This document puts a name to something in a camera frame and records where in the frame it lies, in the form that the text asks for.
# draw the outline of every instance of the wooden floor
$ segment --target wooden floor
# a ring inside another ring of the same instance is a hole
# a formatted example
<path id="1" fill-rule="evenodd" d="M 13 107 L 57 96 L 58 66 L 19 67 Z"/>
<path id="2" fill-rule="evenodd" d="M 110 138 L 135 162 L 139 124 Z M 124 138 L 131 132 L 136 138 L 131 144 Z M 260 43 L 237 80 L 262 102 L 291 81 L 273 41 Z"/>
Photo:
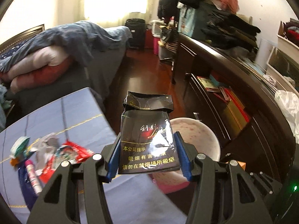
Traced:
<path id="1" fill-rule="evenodd" d="M 110 87 L 110 95 L 105 100 L 105 116 L 116 134 L 120 132 L 123 100 L 127 91 L 150 94 L 170 94 L 174 111 L 170 119 L 185 117 L 171 83 L 171 66 L 160 63 L 153 50 L 128 50 Z"/>

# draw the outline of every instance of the wooden bed frame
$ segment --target wooden bed frame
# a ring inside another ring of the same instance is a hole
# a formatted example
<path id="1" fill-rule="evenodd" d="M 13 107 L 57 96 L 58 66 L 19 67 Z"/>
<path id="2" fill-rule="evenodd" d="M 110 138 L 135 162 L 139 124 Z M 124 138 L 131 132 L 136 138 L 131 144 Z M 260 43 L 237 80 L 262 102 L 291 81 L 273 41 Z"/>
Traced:
<path id="1" fill-rule="evenodd" d="M 18 43 L 29 39 L 40 32 L 44 31 L 44 24 L 36 26 L 34 28 L 28 29 L 22 33 L 19 33 L 18 35 L 8 39 L 4 43 L 0 45 L 0 54 L 4 53 L 5 51 L 9 50 L 11 46 L 17 45 Z"/>

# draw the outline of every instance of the bolt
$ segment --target bolt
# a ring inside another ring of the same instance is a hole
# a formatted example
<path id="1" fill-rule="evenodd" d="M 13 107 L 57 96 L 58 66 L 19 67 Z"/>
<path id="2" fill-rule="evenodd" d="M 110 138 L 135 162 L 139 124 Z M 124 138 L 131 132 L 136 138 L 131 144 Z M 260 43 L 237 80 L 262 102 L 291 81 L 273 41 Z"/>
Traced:
<path id="1" fill-rule="evenodd" d="M 196 157 L 201 160 L 205 159 L 205 155 L 203 153 L 198 153 Z"/>
<path id="2" fill-rule="evenodd" d="M 229 162 L 232 166 L 238 166 L 238 162 L 236 160 L 231 160 Z"/>
<path id="3" fill-rule="evenodd" d="M 95 161 L 101 160 L 101 158 L 102 158 L 102 155 L 98 154 L 98 153 L 92 156 L 92 159 Z"/>
<path id="4" fill-rule="evenodd" d="M 62 166 L 62 167 L 67 167 L 69 164 L 70 164 L 69 161 L 63 161 L 63 162 L 61 163 L 61 166 Z"/>

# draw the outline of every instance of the blue blanket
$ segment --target blue blanket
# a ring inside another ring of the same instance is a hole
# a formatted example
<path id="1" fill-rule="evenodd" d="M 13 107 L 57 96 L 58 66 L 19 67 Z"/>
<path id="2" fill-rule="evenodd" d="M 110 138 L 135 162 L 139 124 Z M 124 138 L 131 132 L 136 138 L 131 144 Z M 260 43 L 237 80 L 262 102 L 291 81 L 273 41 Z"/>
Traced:
<path id="1" fill-rule="evenodd" d="M 0 72 L 8 72 L 13 65 L 28 54 L 53 44 L 63 47 L 82 66 L 87 66 L 93 59 L 92 48 L 99 51 L 118 49 L 129 38 L 132 38 L 132 34 L 125 26 L 120 26 L 117 30 L 115 28 L 104 29 L 90 21 L 59 25 L 33 37 L 12 56 L 0 59 Z"/>

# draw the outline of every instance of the orange garment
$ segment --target orange garment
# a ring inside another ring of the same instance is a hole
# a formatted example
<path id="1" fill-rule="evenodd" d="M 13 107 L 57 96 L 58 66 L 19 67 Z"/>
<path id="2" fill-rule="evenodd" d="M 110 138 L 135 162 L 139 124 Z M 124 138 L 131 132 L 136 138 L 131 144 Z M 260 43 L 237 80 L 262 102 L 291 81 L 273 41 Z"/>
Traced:
<path id="1" fill-rule="evenodd" d="M 239 11 L 238 0 L 220 0 L 222 3 L 221 9 L 224 11 L 231 11 L 231 13 L 236 14 Z"/>

